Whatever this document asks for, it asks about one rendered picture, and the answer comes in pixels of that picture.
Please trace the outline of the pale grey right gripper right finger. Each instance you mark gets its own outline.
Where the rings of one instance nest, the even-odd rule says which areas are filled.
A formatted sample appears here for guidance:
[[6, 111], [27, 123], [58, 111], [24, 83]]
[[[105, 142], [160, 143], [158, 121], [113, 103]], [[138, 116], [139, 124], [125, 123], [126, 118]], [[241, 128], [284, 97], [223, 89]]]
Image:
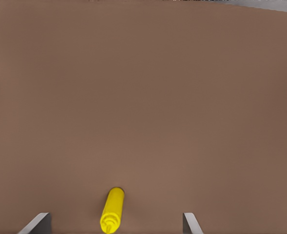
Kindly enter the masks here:
[[204, 234], [194, 213], [183, 213], [183, 234]]

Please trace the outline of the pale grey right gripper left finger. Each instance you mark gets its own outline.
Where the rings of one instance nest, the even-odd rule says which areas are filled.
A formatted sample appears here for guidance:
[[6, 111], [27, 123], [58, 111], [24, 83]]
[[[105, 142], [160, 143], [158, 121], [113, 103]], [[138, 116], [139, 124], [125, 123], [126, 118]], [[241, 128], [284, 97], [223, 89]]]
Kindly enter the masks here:
[[50, 213], [39, 213], [17, 234], [51, 234], [52, 218]]

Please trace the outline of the yellow sauce bottle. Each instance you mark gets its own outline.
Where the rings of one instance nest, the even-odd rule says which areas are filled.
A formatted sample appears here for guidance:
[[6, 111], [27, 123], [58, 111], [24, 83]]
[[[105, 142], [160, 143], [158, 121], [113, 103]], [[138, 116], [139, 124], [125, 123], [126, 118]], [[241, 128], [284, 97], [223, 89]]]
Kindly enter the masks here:
[[113, 187], [107, 199], [100, 218], [100, 227], [105, 234], [115, 233], [120, 225], [123, 212], [125, 192], [120, 187]]

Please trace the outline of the silver frame rail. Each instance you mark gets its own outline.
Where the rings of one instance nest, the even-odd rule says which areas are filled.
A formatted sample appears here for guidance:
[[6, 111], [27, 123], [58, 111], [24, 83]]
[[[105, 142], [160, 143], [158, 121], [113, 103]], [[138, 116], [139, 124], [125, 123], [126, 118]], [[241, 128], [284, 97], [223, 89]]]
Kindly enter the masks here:
[[220, 4], [287, 12], [287, 0], [207, 0]]

